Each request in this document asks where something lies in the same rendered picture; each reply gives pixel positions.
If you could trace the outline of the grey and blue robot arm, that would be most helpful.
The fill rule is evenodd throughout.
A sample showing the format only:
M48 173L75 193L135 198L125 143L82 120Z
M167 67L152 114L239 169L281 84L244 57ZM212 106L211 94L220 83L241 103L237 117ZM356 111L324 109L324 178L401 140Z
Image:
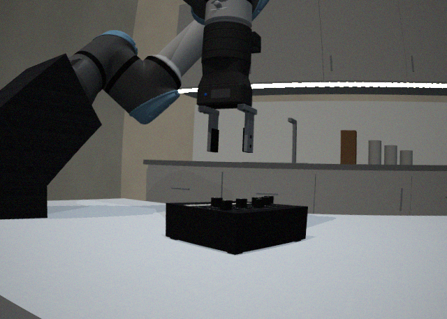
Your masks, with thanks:
M209 0L183 1L191 6L194 21L157 55L140 59L134 40L112 30L68 57L91 105L103 89L131 117L148 124L180 96L181 77L202 56Z

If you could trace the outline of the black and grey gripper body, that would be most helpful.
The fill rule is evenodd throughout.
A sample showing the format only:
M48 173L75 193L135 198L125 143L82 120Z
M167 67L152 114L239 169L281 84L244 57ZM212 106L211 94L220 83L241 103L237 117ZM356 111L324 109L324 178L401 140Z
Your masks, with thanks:
M252 4L247 0L206 3L197 105L213 109L252 106L251 54L261 53L261 37L251 27Z

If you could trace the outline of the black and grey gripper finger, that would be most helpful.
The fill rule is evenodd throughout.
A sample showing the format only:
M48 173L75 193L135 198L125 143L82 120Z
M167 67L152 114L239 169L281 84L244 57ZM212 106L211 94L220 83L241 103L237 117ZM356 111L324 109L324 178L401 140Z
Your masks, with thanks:
M257 114L257 109L246 104L237 104L237 109L245 112L242 151L253 153L254 145L254 115Z
M219 148L219 111L207 106L198 106L198 111L209 115L207 151L218 152Z

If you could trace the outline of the black lighting desk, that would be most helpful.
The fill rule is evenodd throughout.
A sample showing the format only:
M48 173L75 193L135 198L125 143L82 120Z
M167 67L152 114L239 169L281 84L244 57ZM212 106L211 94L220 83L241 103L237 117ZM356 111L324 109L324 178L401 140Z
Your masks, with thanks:
M305 239L308 207L273 202L264 196L166 203L166 237L233 255Z

